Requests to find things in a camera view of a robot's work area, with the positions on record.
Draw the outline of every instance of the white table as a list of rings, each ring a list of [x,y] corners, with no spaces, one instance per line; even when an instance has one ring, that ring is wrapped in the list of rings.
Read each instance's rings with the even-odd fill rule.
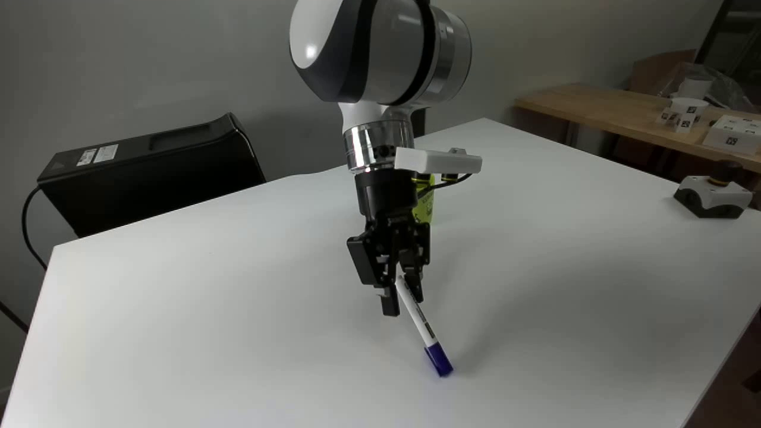
[[[683,425],[758,309],[761,217],[496,121],[422,146],[486,155],[436,198],[452,379],[359,286],[336,170],[57,247],[6,428]]]

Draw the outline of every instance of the cable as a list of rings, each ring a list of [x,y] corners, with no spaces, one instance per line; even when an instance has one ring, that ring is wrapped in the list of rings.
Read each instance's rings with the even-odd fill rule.
[[[33,189],[28,192],[28,198],[25,201],[25,210],[22,210],[22,234],[25,234],[25,243],[26,243],[26,251],[33,255],[33,260],[39,260],[39,265],[48,272],[48,265],[46,260],[31,247],[31,241],[28,241],[28,228],[26,228],[26,215],[28,215],[28,204],[31,201],[41,192],[41,189]]]
[[[471,179],[471,173],[459,176],[456,182],[444,182],[444,184],[424,189],[424,191],[418,192],[418,201],[424,201],[424,198],[430,195],[434,191],[459,186],[459,184],[463,184],[467,179]]]
[[[25,323],[25,318],[19,318],[9,308],[6,308],[0,303],[0,315],[6,315],[19,331],[28,334],[28,323]]]

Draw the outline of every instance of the white wall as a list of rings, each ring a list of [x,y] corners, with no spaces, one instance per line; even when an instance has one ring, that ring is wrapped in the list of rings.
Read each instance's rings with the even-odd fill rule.
[[[19,210],[53,152],[236,113],[272,179],[343,161],[341,117],[289,63],[295,0],[6,0],[0,3],[0,297],[31,317],[41,268]],[[474,31],[462,98],[444,128],[505,119],[511,101],[563,81],[619,83],[648,54],[698,48],[719,0],[437,0]],[[41,247],[69,239],[33,204]],[[19,336],[0,321],[0,385]]]

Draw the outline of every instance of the black device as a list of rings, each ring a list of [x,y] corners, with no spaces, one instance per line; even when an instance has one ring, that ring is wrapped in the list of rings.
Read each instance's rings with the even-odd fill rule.
[[[265,184],[234,114],[59,152],[39,179],[78,239]]]

